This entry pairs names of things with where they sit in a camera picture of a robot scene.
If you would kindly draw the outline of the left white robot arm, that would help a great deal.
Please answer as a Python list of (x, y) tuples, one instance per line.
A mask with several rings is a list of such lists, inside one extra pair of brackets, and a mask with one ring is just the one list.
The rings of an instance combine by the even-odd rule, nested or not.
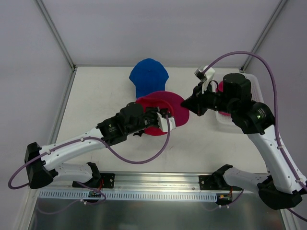
[(68, 164), (71, 160), (93, 150), (110, 148), (146, 128), (155, 127), (170, 133), (176, 127), (174, 112), (165, 105), (143, 107), (129, 103), (113, 117), (70, 140), (53, 145), (28, 144), (24, 163), (32, 189), (43, 188), (54, 181), (73, 181), (95, 187), (100, 183), (100, 172), (95, 163)]

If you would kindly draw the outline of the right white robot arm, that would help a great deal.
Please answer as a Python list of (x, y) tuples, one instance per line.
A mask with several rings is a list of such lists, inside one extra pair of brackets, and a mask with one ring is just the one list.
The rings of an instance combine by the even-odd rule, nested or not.
[(207, 110), (230, 114), (233, 123), (256, 146), (269, 170), (269, 174), (260, 175), (226, 164), (208, 177), (205, 186), (246, 189), (274, 210), (293, 208), (302, 201), (307, 179), (296, 166), (289, 165), (292, 159), (275, 134), (274, 115), (266, 104), (252, 100), (251, 82), (243, 74), (225, 75), (222, 92), (202, 91), (198, 84), (181, 106), (198, 116)]

